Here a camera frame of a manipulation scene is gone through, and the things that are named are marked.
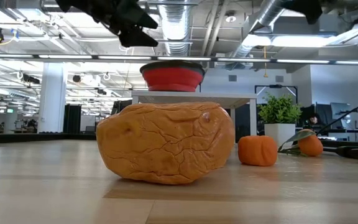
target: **computer monitor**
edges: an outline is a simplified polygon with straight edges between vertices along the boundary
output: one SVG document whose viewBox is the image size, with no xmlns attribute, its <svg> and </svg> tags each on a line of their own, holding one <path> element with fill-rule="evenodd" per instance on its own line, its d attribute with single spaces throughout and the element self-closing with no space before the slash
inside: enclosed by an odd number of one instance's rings
<svg viewBox="0 0 358 224">
<path fill-rule="evenodd" d="M 351 110 L 351 105 L 349 103 L 331 103 L 331 111 L 333 113 L 333 119 L 338 119 L 343 114 Z M 346 127 L 347 124 L 351 122 L 351 116 L 347 115 L 341 120 L 342 127 Z"/>
</svg>

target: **ceiling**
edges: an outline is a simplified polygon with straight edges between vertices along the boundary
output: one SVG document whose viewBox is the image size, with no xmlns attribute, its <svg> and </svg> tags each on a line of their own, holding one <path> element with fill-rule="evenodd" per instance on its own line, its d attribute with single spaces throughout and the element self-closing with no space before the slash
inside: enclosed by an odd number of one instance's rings
<svg viewBox="0 0 358 224">
<path fill-rule="evenodd" d="M 237 48 L 242 41 L 242 26 L 245 18 L 259 10 L 262 1 L 240 0 L 231 1 L 227 10 L 235 12 L 236 20 L 226 22 L 223 20 L 218 33 L 219 40 L 213 46 L 212 54 L 230 53 Z M 188 41 L 191 44 L 190 55 L 200 56 L 209 15 L 213 7 L 213 0 L 197 1 L 197 5 L 191 8 L 191 37 Z M 45 4 L 55 4 L 53 1 L 46 1 Z M 120 45 L 117 37 L 105 29 L 85 13 L 80 12 L 42 12 L 35 9 L 23 9 L 21 14 L 12 16 L 12 13 L 0 10 L 0 27 L 3 28 L 5 45 L 0 45 L 2 54 L 94 54 L 94 55 L 166 55 L 165 46 L 162 41 L 156 48 L 152 47 L 131 47 L 129 49 Z M 294 13 L 286 11 L 283 16 L 293 16 Z M 150 16 L 161 24 L 159 15 Z M 163 40 L 162 29 L 144 29 L 148 35 L 157 40 Z M 351 58 L 358 59 L 358 47 L 344 48 L 296 48 L 296 47 L 266 47 L 267 57 L 280 58 Z M 251 51 L 254 57 L 264 57 L 263 49 L 254 48 Z M 139 68 L 141 63 L 91 63 L 91 62 L 67 62 L 68 85 L 67 96 L 99 96 L 96 90 L 70 90 L 74 87 L 89 86 L 85 83 L 74 83 L 74 75 L 92 75 L 94 79 L 100 76 L 100 85 L 116 88 L 114 93 L 109 92 L 111 97 L 131 95 L 129 88 L 146 88 L 146 84 Z M 255 64 L 258 69 L 263 64 Z M 288 69 L 291 65 L 271 64 L 268 68 Z M 42 62 L 18 62 L 0 60 L 0 85 L 28 85 L 23 83 L 19 72 L 26 73 L 42 80 Z M 39 89 L 16 89 L 12 90 L 31 96 L 36 107 L 39 98 Z M 77 99 L 84 106 L 93 110 L 103 110 L 108 113 L 111 110 L 113 100 L 99 103 L 90 103 L 89 99 Z"/>
</svg>

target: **black cable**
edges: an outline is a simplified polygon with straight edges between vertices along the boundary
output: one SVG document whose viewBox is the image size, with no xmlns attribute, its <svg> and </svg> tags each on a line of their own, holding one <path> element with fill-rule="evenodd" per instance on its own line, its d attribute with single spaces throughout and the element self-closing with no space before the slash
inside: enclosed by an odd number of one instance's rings
<svg viewBox="0 0 358 224">
<path fill-rule="evenodd" d="M 342 118 L 346 117 L 347 115 L 349 115 L 349 114 L 351 114 L 351 113 L 353 113 L 353 112 L 355 112 L 355 111 L 357 111 L 357 110 L 358 110 L 358 107 L 356 107 L 356 108 L 354 108 L 354 109 L 348 111 L 347 113 L 345 113 L 344 115 L 342 115 L 340 118 L 336 119 L 335 121 L 333 121 L 333 122 L 327 124 L 326 126 L 324 126 L 323 128 L 321 128 L 320 131 L 318 131 L 318 132 L 316 133 L 316 135 L 320 134 L 324 129 L 330 127 L 330 126 L 331 126 L 332 124 L 334 124 L 335 122 L 342 120 Z"/>
</svg>

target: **white column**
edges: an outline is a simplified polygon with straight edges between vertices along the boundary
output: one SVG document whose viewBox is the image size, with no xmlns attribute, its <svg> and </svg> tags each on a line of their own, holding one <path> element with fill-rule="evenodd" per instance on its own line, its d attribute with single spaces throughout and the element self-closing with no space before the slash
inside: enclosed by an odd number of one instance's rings
<svg viewBox="0 0 358 224">
<path fill-rule="evenodd" d="M 44 63 L 39 132 L 63 132 L 67 72 L 64 63 Z"/>
<path fill-rule="evenodd" d="M 249 126 L 251 129 L 251 135 L 257 135 L 256 130 L 256 99 L 250 99 L 249 101 Z"/>
<path fill-rule="evenodd" d="M 6 114 L 5 114 L 5 120 L 4 120 L 4 134 L 12 134 L 15 130 L 15 122 L 17 120 L 17 107 L 11 108 L 7 107 Z"/>
</svg>

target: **green plant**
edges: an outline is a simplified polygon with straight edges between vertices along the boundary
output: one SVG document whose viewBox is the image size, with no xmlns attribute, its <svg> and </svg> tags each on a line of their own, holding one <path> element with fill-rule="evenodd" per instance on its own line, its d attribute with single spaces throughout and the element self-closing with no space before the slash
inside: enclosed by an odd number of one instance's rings
<svg viewBox="0 0 358 224">
<path fill-rule="evenodd" d="M 263 99 L 267 104 L 258 107 L 259 115 L 265 124 L 295 124 L 301 116 L 300 106 L 294 105 L 289 95 L 277 98 L 267 93 Z"/>
</svg>

